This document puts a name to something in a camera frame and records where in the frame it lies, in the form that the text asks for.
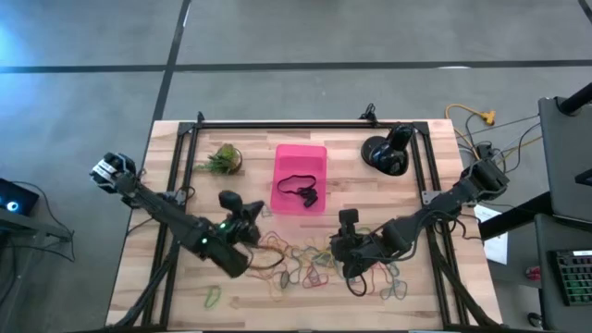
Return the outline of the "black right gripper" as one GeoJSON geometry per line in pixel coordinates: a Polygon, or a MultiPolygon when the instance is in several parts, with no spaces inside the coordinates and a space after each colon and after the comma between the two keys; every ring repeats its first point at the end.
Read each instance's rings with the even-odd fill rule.
{"type": "Polygon", "coordinates": [[[339,234],[330,237],[330,251],[343,264],[342,274],[345,278],[356,278],[373,265],[370,259],[363,259],[360,253],[364,235],[356,234],[355,224],[358,222],[359,211],[356,208],[340,210],[339,234]]]}

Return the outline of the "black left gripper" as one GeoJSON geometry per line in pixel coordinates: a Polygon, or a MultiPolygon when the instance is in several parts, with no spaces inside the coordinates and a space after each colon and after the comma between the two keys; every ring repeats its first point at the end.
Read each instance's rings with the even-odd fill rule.
{"type": "Polygon", "coordinates": [[[253,222],[261,214],[265,204],[244,203],[234,191],[221,191],[218,200],[220,206],[232,214],[227,215],[220,223],[220,238],[228,244],[242,242],[256,245],[259,242],[259,228],[253,222]]]}

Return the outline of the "orange rubber band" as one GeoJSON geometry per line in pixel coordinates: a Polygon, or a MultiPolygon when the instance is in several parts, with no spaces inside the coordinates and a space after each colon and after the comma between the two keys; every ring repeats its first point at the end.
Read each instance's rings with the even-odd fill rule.
{"type": "Polygon", "coordinates": [[[267,249],[272,249],[283,256],[286,256],[290,249],[290,244],[281,238],[275,231],[267,232],[259,241],[259,245],[267,249]]]}

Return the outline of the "black thin rubber band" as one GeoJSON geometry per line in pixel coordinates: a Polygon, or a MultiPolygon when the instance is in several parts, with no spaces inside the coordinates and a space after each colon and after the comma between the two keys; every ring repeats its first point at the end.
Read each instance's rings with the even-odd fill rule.
{"type": "Polygon", "coordinates": [[[290,175],[287,178],[281,179],[277,183],[277,189],[282,193],[299,195],[301,197],[307,197],[307,196],[317,194],[317,191],[315,189],[315,185],[316,185],[316,177],[313,175],[290,175]],[[308,180],[308,183],[306,186],[291,188],[290,183],[294,182],[296,180],[308,180]]]}

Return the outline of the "black thick rubber band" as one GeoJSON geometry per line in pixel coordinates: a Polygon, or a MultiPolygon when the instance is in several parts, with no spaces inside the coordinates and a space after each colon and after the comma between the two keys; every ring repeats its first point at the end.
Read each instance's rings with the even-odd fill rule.
{"type": "Polygon", "coordinates": [[[300,188],[299,195],[304,199],[305,208],[310,208],[318,200],[318,194],[314,187],[300,188]]]}

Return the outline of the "grey-blue rubber band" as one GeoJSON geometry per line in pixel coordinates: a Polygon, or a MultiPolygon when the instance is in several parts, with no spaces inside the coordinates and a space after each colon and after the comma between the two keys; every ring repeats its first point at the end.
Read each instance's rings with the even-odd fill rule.
{"type": "Polygon", "coordinates": [[[402,301],[406,298],[408,293],[408,284],[405,281],[395,278],[390,281],[388,286],[379,292],[379,296],[382,300],[388,300],[389,298],[395,298],[402,301]]]}

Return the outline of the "green rubber band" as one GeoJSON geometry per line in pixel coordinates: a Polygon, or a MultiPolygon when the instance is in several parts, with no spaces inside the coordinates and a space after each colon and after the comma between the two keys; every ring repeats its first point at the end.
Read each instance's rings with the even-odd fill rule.
{"type": "Polygon", "coordinates": [[[219,285],[210,286],[207,290],[207,294],[203,303],[203,307],[207,310],[214,308],[222,295],[222,289],[219,285]]]}

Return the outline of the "pink translucent plastic bin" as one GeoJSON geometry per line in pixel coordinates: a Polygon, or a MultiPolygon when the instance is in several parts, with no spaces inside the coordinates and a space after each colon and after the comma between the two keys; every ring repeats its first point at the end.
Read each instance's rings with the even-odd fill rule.
{"type": "MultiPolygon", "coordinates": [[[[291,188],[306,186],[308,180],[296,180],[291,188]]],[[[281,143],[277,146],[272,181],[271,208],[275,214],[292,216],[320,216],[325,213],[327,201],[327,148],[323,145],[281,143]],[[303,205],[299,195],[278,190],[281,179],[290,175],[313,175],[316,177],[317,202],[310,208],[303,205]]]]}

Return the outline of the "small potted green plant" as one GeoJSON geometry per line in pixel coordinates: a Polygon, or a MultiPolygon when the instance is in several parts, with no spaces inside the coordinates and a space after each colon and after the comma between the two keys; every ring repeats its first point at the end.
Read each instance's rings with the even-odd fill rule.
{"type": "Polygon", "coordinates": [[[216,175],[233,175],[241,169],[241,165],[241,151],[231,143],[224,143],[214,154],[208,156],[208,160],[204,164],[198,165],[194,169],[216,175]]]}

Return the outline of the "black desk leg bar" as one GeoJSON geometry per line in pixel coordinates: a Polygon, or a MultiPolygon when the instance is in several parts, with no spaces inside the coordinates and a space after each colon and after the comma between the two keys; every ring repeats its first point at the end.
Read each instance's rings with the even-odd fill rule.
{"type": "Polygon", "coordinates": [[[549,191],[514,206],[509,211],[482,221],[479,224],[481,239],[487,241],[515,228],[529,224],[537,214],[553,215],[549,191]]]}

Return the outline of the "grey metal shelf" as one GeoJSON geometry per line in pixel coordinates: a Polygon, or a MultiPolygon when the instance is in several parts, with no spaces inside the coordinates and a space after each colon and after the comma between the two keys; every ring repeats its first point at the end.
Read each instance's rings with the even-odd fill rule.
{"type": "Polygon", "coordinates": [[[8,234],[41,234],[45,237],[55,237],[60,241],[72,240],[71,234],[62,228],[36,221],[28,216],[9,213],[7,210],[0,209],[0,236],[6,236],[8,234]]]}

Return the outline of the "black computer with blue light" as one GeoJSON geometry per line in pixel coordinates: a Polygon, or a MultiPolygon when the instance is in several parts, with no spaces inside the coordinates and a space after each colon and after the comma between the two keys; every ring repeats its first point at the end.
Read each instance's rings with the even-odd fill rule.
{"type": "Polygon", "coordinates": [[[0,179],[0,209],[9,213],[30,216],[39,195],[6,179],[0,179]]]}

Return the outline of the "backlit computer keyboard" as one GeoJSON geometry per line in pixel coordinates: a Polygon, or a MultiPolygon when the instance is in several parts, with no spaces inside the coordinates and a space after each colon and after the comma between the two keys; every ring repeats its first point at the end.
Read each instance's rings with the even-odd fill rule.
{"type": "Polygon", "coordinates": [[[592,250],[549,251],[549,264],[566,306],[592,305],[592,250]]]}

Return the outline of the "black round pole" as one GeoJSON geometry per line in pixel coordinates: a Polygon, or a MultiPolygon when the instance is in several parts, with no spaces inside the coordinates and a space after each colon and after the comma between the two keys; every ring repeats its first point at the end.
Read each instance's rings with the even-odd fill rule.
{"type": "Polygon", "coordinates": [[[567,98],[556,97],[556,105],[565,116],[574,117],[579,110],[592,102],[592,82],[567,98]]]}

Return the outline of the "black aluminium extrusion frame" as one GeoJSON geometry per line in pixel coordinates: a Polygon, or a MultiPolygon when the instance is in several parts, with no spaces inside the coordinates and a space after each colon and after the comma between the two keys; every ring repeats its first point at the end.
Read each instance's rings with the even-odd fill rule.
{"type": "MultiPolygon", "coordinates": [[[[396,261],[398,279],[408,284],[404,300],[382,300],[389,285],[385,264],[377,262],[361,276],[375,278],[376,290],[365,296],[359,277],[345,278],[342,263],[330,251],[330,237],[339,231],[339,211],[356,208],[358,233],[366,234],[391,218],[410,216],[422,208],[421,191],[449,191],[460,179],[463,164],[448,120],[416,120],[407,145],[409,166],[392,177],[367,165],[363,143],[384,136],[391,122],[350,120],[227,122],[199,119],[159,121],[152,130],[143,185],[171,193],[182,211],[214,223],[226,219],[218,194],[234,191],[249,204],[264,202],[271,210],[272,181],[279,144],[323,145],[327,148],[327,201],[320,216],[260,215],[255,224],[261,238],[275,231],[292,247],[318,253],[300,277],[293,276],[284,300],[273,302],[267,281],[232,278],[211,260],[201,260],[179,245],[164,224],[138,209],[131,216],[136,230],[127,235],[111,297],[106,326],[112,331],[341,331],[449,330],[477,331],[500,325],[500,309],[479,238],[477,219],[462,206],[452,220],[423,228],[413,256],[396,261]],[[195,170],[222,144],[242,154],[240,170],[216,175],[195,170]],[[311,272],[326,274],[322,287],[304,289],[311,272]],[[204,308],[210,286],[222,295],[204,308]]],[[[252,266],[277,266],[283,255],[259,245],[235,248],[252,266]]]]}

